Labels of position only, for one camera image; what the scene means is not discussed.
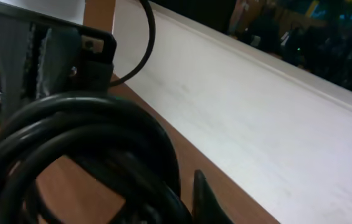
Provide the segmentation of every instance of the wooden floor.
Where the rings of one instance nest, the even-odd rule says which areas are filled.
[[[193,174],[201,169],[235,223],[278,223],[126,85],[112,88],[110,93],[135,101],[167,130],[179,161],[181,198],[188,209],[192,203]],[[121,197],[65,157],[46,168],[38,182],[44,200],[65,223],[106,223],[123,204]]]

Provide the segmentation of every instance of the cable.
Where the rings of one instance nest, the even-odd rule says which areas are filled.
[[[148,39],[148,45],[146,47],[145,54],[141,61],[138,63],[138,65],[129,74],[125,75],[124,77],[121,77],[118,80],[115,80],[114,82],[111,82],[109,86],[117,86],[133,78],[144,67],[149,57],[151,56],[156,35],[155,17],[153,15],[152,8],[148,0],[140,0],[140,3],[144,8],[146,17],[148,19],[148,27],[150,29],[150,37]]]
[[[38,223],[39,215],[62,223],[35,183],[61,156],[125,198],[109,223],[192,223],[179,199],[175,151],[158,122],[130,101],[68,92],[23,107],[0,130],[0,224]]]

